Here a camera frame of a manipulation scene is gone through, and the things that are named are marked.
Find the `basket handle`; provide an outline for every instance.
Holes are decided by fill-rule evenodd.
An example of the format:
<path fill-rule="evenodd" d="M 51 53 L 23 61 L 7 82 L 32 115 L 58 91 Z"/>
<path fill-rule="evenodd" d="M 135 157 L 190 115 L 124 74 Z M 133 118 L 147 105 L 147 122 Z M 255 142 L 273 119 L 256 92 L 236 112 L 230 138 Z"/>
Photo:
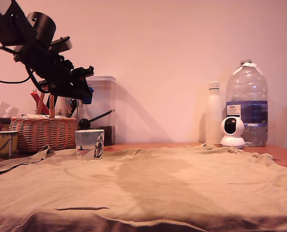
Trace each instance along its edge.
<path fill-rule="evenodd" d="M 45 97 L 44 93 L 41 93 L 41 96 L 39 98 L 38 104 L 37 104 L 37 111 L 36 114 L 40 115 L 42 113 L 43 108 L 43 99 Z M 49 96 L 49 117 L 54 118 L 55 117 L 55 96 L 50 94 Z"/>

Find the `pink wall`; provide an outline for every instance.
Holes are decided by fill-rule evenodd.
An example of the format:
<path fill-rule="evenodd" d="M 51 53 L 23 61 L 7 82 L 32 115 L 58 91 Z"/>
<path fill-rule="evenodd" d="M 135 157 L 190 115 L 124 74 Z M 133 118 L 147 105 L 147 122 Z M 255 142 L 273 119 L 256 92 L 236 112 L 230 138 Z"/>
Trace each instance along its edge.
<path fill-rule="evenodd" d="M 117 78 L 118 142 L 204 138 L 210 80 L 225 86 L 241 58 L 252 58 L 269 88 L 269 143 L 287 147 L 287 0 L 18 0 L 71 37 L 75 67 Z M 0 52 L 0 79 L 24 66 Z M 0 100 L 33 113 L 31 82 L 0 84 Z"/>

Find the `black spoon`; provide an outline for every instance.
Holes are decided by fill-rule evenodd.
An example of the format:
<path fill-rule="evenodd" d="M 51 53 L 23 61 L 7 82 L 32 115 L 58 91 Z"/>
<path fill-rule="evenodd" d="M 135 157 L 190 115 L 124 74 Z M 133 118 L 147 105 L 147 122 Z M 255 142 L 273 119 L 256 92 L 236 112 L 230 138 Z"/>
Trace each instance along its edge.
<path fill-rule="evenodd" d="M 114 111 L 115 111 L 115 110 L 110 110 L 110 111 L 106 112 L 105 114 L 102 114 L 102 115 L 100 115 L 100 116 L 97 116 L 97 117 L 95 117 L 95 118 L 93 118 L 93 119 L 91 119 L 91 120 L 87 120 L 86 118 L 81 119 L 81 120 L 79 121 L 79 129 L 80 129 L 80 130 L 88 130 L 88 129 L 90 129 L 90 127 L 91 127 L 91 122 L 94 122 L 94 121 L 97 120 L 97 119 L 100 119 L 100 118 L 102 118 L 102 117 L 104 117 L 104 116 L 106 116 L 106 115 L 109 115 L 109 114 L 111 114 L 111 113 L 114 112 Z"/>

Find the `security camera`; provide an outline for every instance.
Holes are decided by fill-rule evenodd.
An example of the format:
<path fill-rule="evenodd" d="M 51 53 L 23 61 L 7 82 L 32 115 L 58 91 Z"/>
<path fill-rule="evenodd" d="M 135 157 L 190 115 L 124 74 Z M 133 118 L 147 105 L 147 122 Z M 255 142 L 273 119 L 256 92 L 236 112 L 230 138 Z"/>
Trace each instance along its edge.
<path fill-rule="evenodd" d="M 244 122 L 239 117 L 225 118 L 221 123 L 221 130 L 224 134 L 221 140 L 222 145 L 243 148 L 245 142 L 241 135 L 244 132 Z"/>

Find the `red item in basket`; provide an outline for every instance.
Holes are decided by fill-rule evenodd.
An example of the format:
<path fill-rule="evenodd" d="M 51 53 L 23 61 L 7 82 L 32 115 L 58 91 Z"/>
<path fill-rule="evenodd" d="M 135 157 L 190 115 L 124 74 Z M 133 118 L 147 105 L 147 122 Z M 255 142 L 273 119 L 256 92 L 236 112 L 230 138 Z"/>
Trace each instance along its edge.
<path fill-rule="evenodd" d="M 32 97 L 34 98 L 34 100 L 36 101 L 36 103 L 38 104 L 39 102 L 39 96 L 38 93 L 36 91 L 31 92 Z M 49 109 L 48 107 L 43 103 L 43 107 L 42 107 L 42 112 L 45 115 L 49 115 Z"/>

